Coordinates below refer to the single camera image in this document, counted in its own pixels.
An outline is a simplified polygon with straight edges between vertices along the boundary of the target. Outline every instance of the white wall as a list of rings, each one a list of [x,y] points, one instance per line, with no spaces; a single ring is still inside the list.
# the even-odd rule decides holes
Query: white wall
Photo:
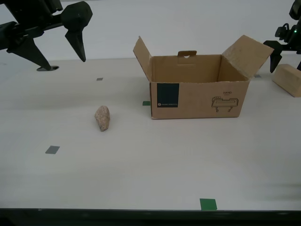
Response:
[[[72,2],[63,2],[64,7]],[[134,57],[140,35],[152,55],[222,53],[242,34],[258,41],[275,39],[289,16],[293,0],[100,0],[89,1],[93,17],[84,29],[86,56]],[[0,22],[13,20],[0,6]],[[63,27],[45,32],[36,44],[48,60],[78,59]]]

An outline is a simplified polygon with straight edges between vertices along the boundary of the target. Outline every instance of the printed diagram on box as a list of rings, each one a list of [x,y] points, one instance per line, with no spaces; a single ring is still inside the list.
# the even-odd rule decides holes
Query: printed diagram on box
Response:
[[[228,107],[228,112],[231,111],[233,107],[238,106],[237,98],[223,99],[221,97],[213,97],[211,107],[215,107],[216,112],[219,112],[220,107]]]

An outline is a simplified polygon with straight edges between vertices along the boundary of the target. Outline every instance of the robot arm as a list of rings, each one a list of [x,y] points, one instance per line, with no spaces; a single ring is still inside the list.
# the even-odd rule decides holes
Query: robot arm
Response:
[[[290,16],[294,20],[298,20],[298,23],[292,28],[289,28],[288,24],[284,24],[282,27],[278,27],[275,37],[286,42],[286,45],[280,44],[278,41],[268,40],[264,44],[274,49],[270,56],[270,72],[272,73],[279,64],[282,56],[282,51],[296,51],[297,54],[301,54],[301,0],[295,0],[290,10]],[[297,67],[301,71],[301,62]]]
[[[60,0],[0,0],[5,4],[16,22],[0,24],[0,50],[7,49],[50,70],[51,66],[35,45],[33,39],[44,34],[44,31],[64,26],[68,31],[65,35],[79,58],[85,62],[86,55],[82,39],[82,31],[88,25],[92,11],[84,2],[68,5],[62,11]]]

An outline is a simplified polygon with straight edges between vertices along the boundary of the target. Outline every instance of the wooden block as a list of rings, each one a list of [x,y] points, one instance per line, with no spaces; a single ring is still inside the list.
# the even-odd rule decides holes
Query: wooden block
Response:
[[[291,94],[301,97],[301,71],[288,65],[278,65],[273,81]]]

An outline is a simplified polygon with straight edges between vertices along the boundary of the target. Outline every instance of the green tape marker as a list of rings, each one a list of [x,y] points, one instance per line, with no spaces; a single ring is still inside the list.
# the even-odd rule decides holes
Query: green tape marker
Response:
[[[217,210],[215,199],[199,199],[201,210]]]
[[[143,101],[142,106],[150,106],[150,101]]]

